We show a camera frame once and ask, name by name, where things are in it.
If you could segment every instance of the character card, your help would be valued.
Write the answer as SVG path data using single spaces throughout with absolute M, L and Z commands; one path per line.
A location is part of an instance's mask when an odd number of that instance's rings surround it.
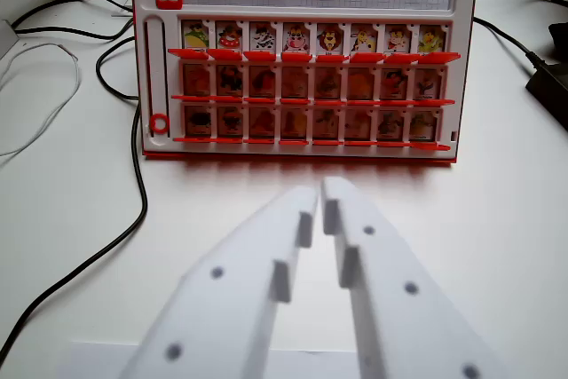
M 259 98 L 274 98 L 276 92 L 276 75 L 269 66 L 251 66 L 250 96 Z
M 410 120 L 410 141 L 433 141 L 436 138 L 438 113 L 432 111 L 413 111 Z
M 347 99 L 373 99 L 375 75 L 368 68 L 350 68 Z
M 201 20 L 181 21 L 181 40 L 184 49 L 205 51 L 209 48 L 209 28 Z
M 250 23 L 250 50 L 276 52 L 276 29 L 270 22 Z
M 418 52 L 442 52 L 446 43 L 446 32 L 440 26 L 420 26 Z
M 414 99 L 438 99 L 440 82 L 437 70 L 417 69 L 414 75 Z
M 217 95 L 242 97 L 242 72 L 237 66 L 217 66 Z
M 184 106 L 186 137 L 211 136 L 211 112 L 203 106 Z
M 274 114 L 269 107 L 248 110 L 248 135 L 251 138 L 274 138 Z
M 337 74 L 335 68 L 317 67 L 316 68 L 316 91 L 315 99 L 339 99 L 341 91 L 341 75 Z
M 339 116 L 334 109 L 316 108 L 313 110 L 313 138 L 337 139 L 339 132 Z
M 410 37 L 412 33 L 405 25 L 387 25 L 384 29 L 385 52 L 410 52 Z
M 371 138 L 371 116 L 360 108 L 345 111 L 345 139 L 367 141 Z
M 402 69 L 384 69 L 381 78 L 380 99 L 406 99 L 408 76 Z
M 217 22 L 217 48 L 242 51 L 242 28 L 236 21 Z
M 217 108 L 217 135 L 220 138 L 242 138 L 242 113 L 240 108 Z
M 305 139 L 308 118 L 303 108 L 282 108 L 280 137 Z
M 283 52 L 308 53 L 310 50 L 310 32 L 301 22 L 284 24 Z
M 282 68 L 282 97 L 308 98 L 308 75 L 301 67 Z
M 351 25 L 351 53 L 376 52 L 377 31 L 372 24 Z
M 318 54 L 341 55 L 343 31 L 337 24 L 318 24 Z
M 401 141 L 405 118 L 398 110 L 379 111 L 379 127 L 376 138 L 379 141 Z

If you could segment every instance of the screw hole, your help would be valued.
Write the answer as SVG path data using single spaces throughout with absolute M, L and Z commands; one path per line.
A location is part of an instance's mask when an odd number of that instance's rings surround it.
M 179 343 L 173 343 L 166 349 L 166 359 L 169 361 L 175 361 L 181 356 L 182 347 Z
M 477 370 L 477 367 L 475 366 L 468 365 L 464 367 L 462 371 L 463 375 L 468 379 L 478 379 L 479 377 L 481 377 L 479 370 Z
M 416 295 L 418 293 L 418 286 L 416 286 L 412 281 L 405 284 L 405 290 L 410 295 Z
M 222 277 L 224 273 L 225 271 L 223 271 L 223 268 L 221 268 L 220 266 L 216 266 L 211 270 L 211 277 L 213 277 L 214 279 L 218 279 L 219 277 Z

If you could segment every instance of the desk surface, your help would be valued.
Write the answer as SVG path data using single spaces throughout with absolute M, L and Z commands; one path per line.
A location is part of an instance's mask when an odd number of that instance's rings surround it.
M 64 4 L 26 26 L 112 34 L 125 21 L 111 18 L 112 10 L 98 1 Z M 541 0 L 477 0 L 476 15 L 545 59 L 552 44 L 547 25 L 568 19 L 565 8 Z M 45 40 L 63 42 L 79 57 L 83 82 L 32 147 L 0 161 L 2 342 L 33 298 L 111 241 L 140 208 L 129 148 L 134 108 L 106 93 L 94 74 L 110 43 L 54 35 L 27 37 L 19 47 Z M 529 68 L 528 60 L 505 48 L 474 27 L 459 160 L 451 167 L 142 160 L 145 223 L 40 309 L 0 378 L 55 378 L 72 340 L 138 342 L 190 265 L 275 194 L 318 186 L 327 175 L 345 176 L 372 197 L 510 377 L 564 378 L 568 134 L 524 89 L 527 75 L 515 61 Z M 0 149 L 30 134 L 71 90 L 71 61 L 50 49 L 21 58 L 6 76 Z M 136 93 L 132 46 L 112 58 L 103 67 L 108 81 Z M 214 221 L 206 219 L 211 211 Z M 313 247 L 300 255 L 294 302 L 279 309 L 274 347 L 354 350 L 332 243 L 318 225 Z

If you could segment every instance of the red flip-down tile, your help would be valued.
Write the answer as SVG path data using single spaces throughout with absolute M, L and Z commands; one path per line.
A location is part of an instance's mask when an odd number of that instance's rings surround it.
M 316 62 L 344 62 L 349 57 L 345 55 L 318 55 L 316 57 Z
M 214 59 L 222 61 L 241 61 L 242 54 L 230 49 L 207 49 L 207 53 Z
M 274 62 L 276 60 L 276 54 L 267 51 L 246 51 L 243 54 L 249 61 Z
M 168 49 L 168 52 L 183 59 L 209 59 L 209 55 L 204 51 L 195 49 Z
M 431 52 L 427 55 L 422 55 L 418 59 L 418 64 L 447 64 L 461 57 L 458 52 Z
M 352 63 L 375 63 L 382 61 L 386 58 L 386 55 L 383 53 L 374 53 L 374 52 L 357 52 L 351 55 L 351 59 L 349 62 Z
M 280 56 L 282 62 L 309 62 L 312 56 L 309 53 L 283 52 Z
M 393 53 L 384 59 L 385 64 L 410 64 L 422 55 L 418 53 Z

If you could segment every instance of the white cable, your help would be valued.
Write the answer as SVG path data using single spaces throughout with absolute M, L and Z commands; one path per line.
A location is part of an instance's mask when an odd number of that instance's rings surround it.
M 10 69 L 10 66 L 12 65 L 13 61 L 15 59 L 17 59 L 22 53 L 26 53 L 28 51 L 32 51 L 32 50 L 37 49 L 37 48 L 41 48 L 43 46 L 57 46 L 58 48 L 63 50 L 67 55 L 69 55 L 71 57 L 71 59 L 73 60 L 73 62 L 75 64 L 75 87 L 73 88 L 71 95 L 65 101 L 63 101 L 61 104 L 56 106 L 49 113 L 49 115 L 43 121 L 42 125 L 35 132 L 35 134 L 32 136 L 32 138 L 29 139 L 28 142 L 26 142 L 24 145 L 20 146 L 19 148 L 15 148 L 13 150 L 6 151 L 4 153 L 0 153 L 0 157 L 2 157 L 4 155 L 21 153 L 26 148 L 31 146 L 36 141 L 36 139 L 41 137 L 43 135 L 43 133 L 47 130 L 47 128 L 49 128 L 50 124 L 53 122 L 55 117 L 57 117 L 57 114 L 59 114 L 59 112 L 63 109 L 63 107 L 66 105 L 66 103 L 71 100 L 71 98 L 77 93 L 77 91 L 79 91 L 79 86 L 81 85 L 81 72 L 79 70 L 79 59 L 73 53 L 68 51 L 65 46 L 63 46 L 61 44 L 56 44 L 56 43 L 41 43 L 41 44 L 38 44 L 37 46 L 31 46 L 29 48 L 24 49 L 23 51 L 18 52 L 16 55 L 13 56 L 12 59 L 10 59 L 10 62 L 8 62 L 8 67 L 6 67 L 6 69 L 2 72 L 2 74 L 0 74 L 0 82 L 2 82 L 2 79 L 4 79 L 4 76 L 6 75 L 8 70 Z

